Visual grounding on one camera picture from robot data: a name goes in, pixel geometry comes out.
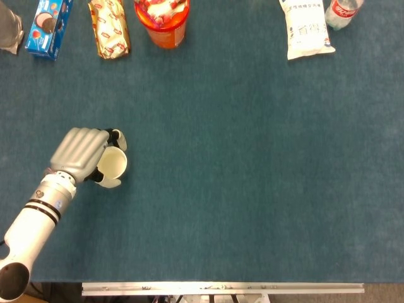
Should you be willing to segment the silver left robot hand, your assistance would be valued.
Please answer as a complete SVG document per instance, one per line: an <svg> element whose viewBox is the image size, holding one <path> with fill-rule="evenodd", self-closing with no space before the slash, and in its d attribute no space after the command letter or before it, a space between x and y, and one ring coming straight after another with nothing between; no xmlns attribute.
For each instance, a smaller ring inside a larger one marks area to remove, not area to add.
<svg viewBox="0 0 404 303"><path fill-rule="evenodd" d="M50 168L71 176L74 184L91 180L112 189L121 185L127 148L118 129L72 128L51 157Z"/></svg>

